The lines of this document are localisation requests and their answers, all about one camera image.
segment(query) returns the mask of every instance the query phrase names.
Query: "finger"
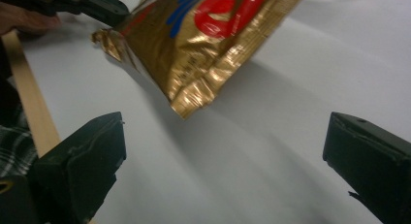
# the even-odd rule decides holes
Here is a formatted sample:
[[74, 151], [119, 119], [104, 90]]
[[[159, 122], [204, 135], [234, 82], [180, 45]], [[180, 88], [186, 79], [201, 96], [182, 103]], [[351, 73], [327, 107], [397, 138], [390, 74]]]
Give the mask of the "finger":
[[43, 16], [5, 3], [0, 3], [0, 20], [4, 23], [0, 33], [14, 27], [25, 32], [44, 33], [60, 25], [57, 16]]

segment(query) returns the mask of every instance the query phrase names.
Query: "red logo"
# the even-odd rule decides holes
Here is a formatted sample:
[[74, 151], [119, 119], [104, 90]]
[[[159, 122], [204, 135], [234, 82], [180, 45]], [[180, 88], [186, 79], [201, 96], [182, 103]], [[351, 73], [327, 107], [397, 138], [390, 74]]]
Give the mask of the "red logo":
[[218, 20], [210, 15], [228, 13], [235, 7], [236, 0], [205, 0], [196, 10], [194, 21], [196, 26], [215, 38], [227, 38], [235, 35], [251, 21], [260, 10], [264, 0], [242, 0], [236, 12], [229, 20]]

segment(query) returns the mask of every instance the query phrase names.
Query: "wooden edge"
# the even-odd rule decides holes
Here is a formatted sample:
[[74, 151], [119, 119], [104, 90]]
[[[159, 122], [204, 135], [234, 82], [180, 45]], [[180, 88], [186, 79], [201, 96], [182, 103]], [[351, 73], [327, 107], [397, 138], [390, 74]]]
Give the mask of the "wooden edge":
[[9, 57], [17, 92], [27, 117], [34, 145], [39, 157], [42, 157], [60, 143], [60, 138], [16, 32], [12, 31], [2, 36], [2, 40]]

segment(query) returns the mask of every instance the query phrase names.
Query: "foil packaging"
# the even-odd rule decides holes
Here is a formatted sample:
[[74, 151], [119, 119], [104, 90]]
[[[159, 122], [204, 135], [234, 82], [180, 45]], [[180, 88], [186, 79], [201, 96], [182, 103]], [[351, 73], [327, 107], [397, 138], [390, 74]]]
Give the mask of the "foil packaging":
[[92, 41], [148, 74], [183, 118], [223, 84], [300, 0], [142, 0]]

